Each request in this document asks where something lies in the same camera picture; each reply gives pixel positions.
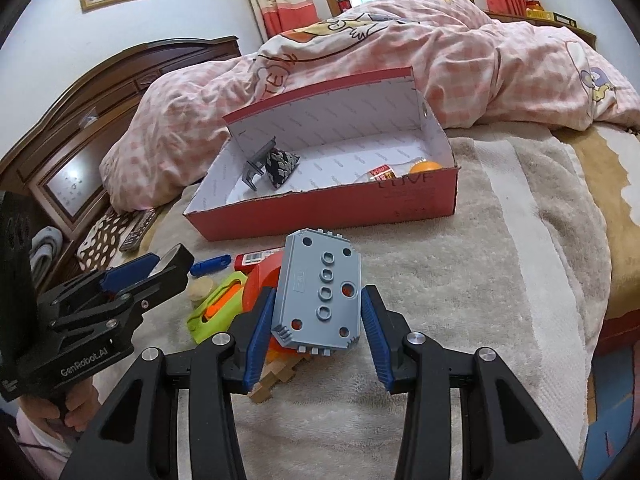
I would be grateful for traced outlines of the person's left hand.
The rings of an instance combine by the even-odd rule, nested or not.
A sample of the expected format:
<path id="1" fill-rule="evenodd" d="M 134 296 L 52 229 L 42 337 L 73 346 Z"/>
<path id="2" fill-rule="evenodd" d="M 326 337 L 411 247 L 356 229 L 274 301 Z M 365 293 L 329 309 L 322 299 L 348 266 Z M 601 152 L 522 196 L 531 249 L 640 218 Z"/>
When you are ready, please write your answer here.
<path id="1" fill-rule="evenodd" d="M 33 394 L 20 396 L 18 405 L 35 426 L 56 438 L 60 434 L 52 426 L 52 420 L 62 420 L 65 427 L 83 432 L 101 407 L 99 393 L 93 385 L 92 378 L 87 378 L 73 385 L 73 388 L 66 394 L 65 416 L 61 415 L 56 404 Z"/>

